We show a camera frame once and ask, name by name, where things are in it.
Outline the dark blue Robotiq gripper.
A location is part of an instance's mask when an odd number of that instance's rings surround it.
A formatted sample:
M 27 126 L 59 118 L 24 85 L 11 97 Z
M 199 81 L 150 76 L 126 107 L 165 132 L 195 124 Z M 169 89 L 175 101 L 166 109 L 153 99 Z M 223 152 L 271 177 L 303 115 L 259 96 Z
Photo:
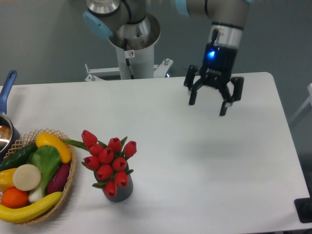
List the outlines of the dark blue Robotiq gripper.
M 223 97 L 219 113 L 220 116 L 225 116 L 227 109 L 231 107 L 235 101 L 241 100 L 244 78 L 231 78 L 236 55 L 237 49 L 235 48 L 215 46 L 207 43 L 200 70 L 194 65 L 190 65 L 184 80 L 184 86 L 188 87 L 190 94 L 189 105 L 195 104 L 197 91 L 202 86 L 217 88 L 215 77 L 212 77 L 213 75 L 216 75 L 222 84 L 219 88 L 219 92 Z M 200 78 L 194 83 L 197 72 L 199 72 Z M 230 94 L 227 86 L 229 81 L 234 86 L 232 94 Z

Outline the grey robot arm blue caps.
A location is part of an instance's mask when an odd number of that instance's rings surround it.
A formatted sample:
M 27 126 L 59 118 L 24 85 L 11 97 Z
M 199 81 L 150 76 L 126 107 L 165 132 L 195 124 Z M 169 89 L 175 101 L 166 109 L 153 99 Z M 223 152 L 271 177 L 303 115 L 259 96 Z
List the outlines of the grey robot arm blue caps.
M 160 37 L 158 20 L 143 0 L 89 0 L 83 20 L 99 38 L 108 39 L 117 52 L 122 79 L 155 78 L 154 45 Z M 217 89 L 223 97 L 220 115 L 242 95 L 244 79 L 232 69 L 250 8 L 248 0 L 177 0 L 176 9 L 187 16 L 212 21 L 200 68 L 190 65 L 184 85 L 194 105 L 203 86 Z

